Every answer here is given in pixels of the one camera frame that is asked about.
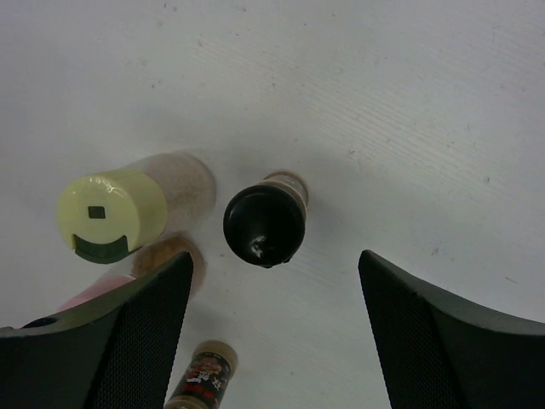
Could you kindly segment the black cap bottle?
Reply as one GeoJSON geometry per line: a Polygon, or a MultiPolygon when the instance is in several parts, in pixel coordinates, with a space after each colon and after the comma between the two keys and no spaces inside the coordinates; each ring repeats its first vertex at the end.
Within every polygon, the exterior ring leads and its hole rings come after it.
{"type": "Polygon", "coordinates": [[[304,180],[277,170],[229,201],[223,233],[232,252],[262,268],[290,261],[306,233],[309,190],[304,180]]]}

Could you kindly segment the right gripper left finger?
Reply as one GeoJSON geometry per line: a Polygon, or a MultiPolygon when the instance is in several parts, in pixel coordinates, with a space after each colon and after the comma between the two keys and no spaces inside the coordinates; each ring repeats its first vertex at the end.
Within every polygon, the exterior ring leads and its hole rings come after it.
{"type": "Polygon", "coordinates": [[[160,408],[191,289],[181,253],[88,302],[1,330],[3,408],[160,408]]]}

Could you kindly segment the black label spice bottle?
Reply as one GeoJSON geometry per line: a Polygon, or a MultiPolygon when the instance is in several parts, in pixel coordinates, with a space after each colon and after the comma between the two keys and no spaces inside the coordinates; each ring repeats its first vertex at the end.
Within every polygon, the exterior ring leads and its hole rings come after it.
{"type": "Polygon", "coordinates": [[[163,408],[218,409],[237,366],[238,356],[227,343],[200,343],[163,408]]]}

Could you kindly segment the yellow lid spice jar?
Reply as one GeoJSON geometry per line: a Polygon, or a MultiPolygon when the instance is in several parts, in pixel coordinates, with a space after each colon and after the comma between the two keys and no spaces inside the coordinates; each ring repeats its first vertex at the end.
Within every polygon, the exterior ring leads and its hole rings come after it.
{"type": "Polygon", "coordinates": [[[72,181],[60,193],[56,220],[77,256],[111,264],[194,229],[212,211],[215,193],[215,178],[201,160],[159,153],[72,181]]]}

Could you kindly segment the pink lid spice jar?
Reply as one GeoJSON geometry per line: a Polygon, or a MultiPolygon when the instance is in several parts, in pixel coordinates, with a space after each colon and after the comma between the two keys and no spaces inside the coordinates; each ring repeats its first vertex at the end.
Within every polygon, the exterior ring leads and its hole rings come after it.
{"type": "Polygon", "coordinates": [[[59,311],[76,307],[84,302],[99,297],[131,281],[143,278],[156,268],[182,252],[187,252],[193,261],[193,275],[190,297],[200,289],[205,277],[205,260],[200,250],[184,235],[174,233],[158,242],[148,245],[121,262],[115,263],[92,285],[64,302],[59,311]]]}

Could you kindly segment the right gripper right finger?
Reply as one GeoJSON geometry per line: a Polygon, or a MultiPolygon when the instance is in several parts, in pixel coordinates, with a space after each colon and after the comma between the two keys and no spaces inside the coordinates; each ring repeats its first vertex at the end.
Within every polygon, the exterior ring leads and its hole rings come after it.
{"type": "Polygon", "coordinates": [[[359,277],[393,408],[542,408],[544,325],[459,297],[373,251],[359,277]]]}

